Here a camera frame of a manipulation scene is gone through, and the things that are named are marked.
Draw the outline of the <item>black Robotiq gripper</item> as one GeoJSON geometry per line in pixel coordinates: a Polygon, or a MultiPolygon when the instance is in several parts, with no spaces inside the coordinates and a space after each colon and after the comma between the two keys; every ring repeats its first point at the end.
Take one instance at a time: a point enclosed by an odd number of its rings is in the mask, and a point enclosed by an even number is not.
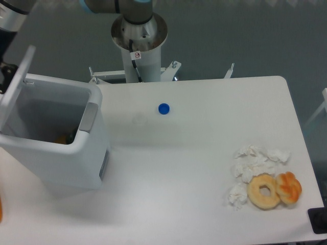
{"type": "Polygon", "coordinates": [[[1,94],[4,94],[7,91],[13,77],[15,76],[16,71],[18,70],[18,66],[15,64],[3,63],[4,54],[16,35],[17,32],[8,31],[5,29],[0,30],[1,73],[4,77],[1,82],[1,94]]]}

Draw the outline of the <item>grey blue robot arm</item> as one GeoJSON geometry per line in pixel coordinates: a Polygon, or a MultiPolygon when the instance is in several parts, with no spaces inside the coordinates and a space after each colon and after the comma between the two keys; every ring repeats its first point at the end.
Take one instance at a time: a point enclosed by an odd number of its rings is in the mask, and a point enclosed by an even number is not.
{"type": "MultiPolygon", "coordinates": [[[[1,1],[1,94],[4,94],[18,69],[3,56],[20,30],[36,1],[1,1]]],[[[153,15],[152,1],[80,1],[92,13],[120,13],[133,25],[147,23],[153,15]]]]}

